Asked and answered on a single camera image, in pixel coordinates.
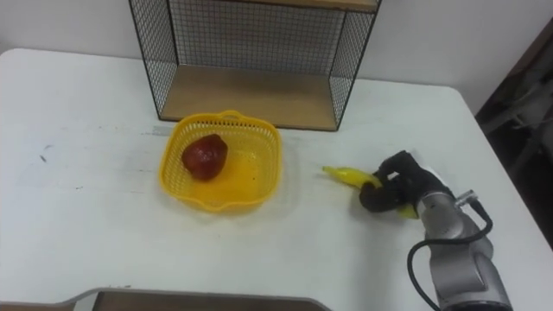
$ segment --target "white wall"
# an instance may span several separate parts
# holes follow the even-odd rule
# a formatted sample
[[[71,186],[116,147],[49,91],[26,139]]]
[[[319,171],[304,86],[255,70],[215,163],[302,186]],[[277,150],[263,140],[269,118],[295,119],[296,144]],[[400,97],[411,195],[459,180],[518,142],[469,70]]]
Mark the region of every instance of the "white wall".
[[[473,112],[553,16],[551,0],[382,1],[359,76],[452,86]],[[0,0],[6,47],[140,57],[127,0]]]

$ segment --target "black cable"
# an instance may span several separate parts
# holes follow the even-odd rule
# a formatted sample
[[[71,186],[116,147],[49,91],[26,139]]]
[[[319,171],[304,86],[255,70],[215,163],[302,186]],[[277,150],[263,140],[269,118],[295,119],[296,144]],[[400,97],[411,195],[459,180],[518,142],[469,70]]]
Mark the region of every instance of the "black cable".
[[[474,235],[466,238],[435,238],[435,239],[427,239],[423,240],[411,247],[409,250],[409,254],[407,255],[407,272],[409,273],[409,279],[413,283],[413,287],[415,287],[416,292],[424,299],[426,303],[429,304],[429,306],[435,310],[435,311],[441,311],[440,308],[424,293],[423,288],[421,288],[421,285],[419,285],[418,281],[415,277],[415,272],[413,271],[413,257],[415,256],[416,251],[420,250],[424,246],[428,245],[459,245],[459,244],[470,244],[472,242],[478,241],[479,239],[485,237],[493,227],[493,222],[490,216],[486,213],[486,210],[484,210],[484,207],[478,202],[477,200],[474,200],[470,203],[470,206],[474,209],[478,215],[486,221],[486,226],[484,229],[476,232]]]

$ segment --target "wooden shelf board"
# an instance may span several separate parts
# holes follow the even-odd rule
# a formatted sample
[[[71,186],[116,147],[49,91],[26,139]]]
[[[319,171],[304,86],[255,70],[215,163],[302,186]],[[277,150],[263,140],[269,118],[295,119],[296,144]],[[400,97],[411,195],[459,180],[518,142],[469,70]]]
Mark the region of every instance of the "wooden shelf board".
[[[225,110],[284,128],[336,130],[326,76],[179,66],[162,119]]]
[[[235,0],[242,2],[270,3],[282,5],[298,5],[323,9],[375,11],[376,0]]]

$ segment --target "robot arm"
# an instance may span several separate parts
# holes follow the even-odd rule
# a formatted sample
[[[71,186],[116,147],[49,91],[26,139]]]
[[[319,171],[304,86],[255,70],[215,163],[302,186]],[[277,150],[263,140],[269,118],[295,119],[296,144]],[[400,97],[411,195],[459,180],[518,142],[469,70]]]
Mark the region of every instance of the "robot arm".
[[[361,204],[373,213],[411,204],[424,224],[425,240],[410,250],[408,271],[417,292],[434,310],[512,310],[492,263],[492,243],[486,238],[492,220],[472,192],[456,200],[436,176],[405,151],[384,161],[375,175],[383,186],[363,185]],[[466,203],[487,222],[483,230],[460,209]],[[430,272],[440,307],[423,292],[412,269],[416,251],[424,246],[430,247]]]
[[[445,193],[427,194],[416,207],[427,240],[470,238],[480,229]],[[492,263],[487,237],[468,244],[429,244],[430,273],[441,310],[512,310]]]

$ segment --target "red apple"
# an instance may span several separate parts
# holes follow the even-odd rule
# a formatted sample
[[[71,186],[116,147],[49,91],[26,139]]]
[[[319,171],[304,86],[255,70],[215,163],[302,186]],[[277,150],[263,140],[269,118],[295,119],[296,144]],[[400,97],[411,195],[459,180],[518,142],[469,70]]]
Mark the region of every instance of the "red apple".
[[[217,134],[204,136],[188,145],[182,152],[184,167],[197,180],[215,178],[225,166],[228,146]]]

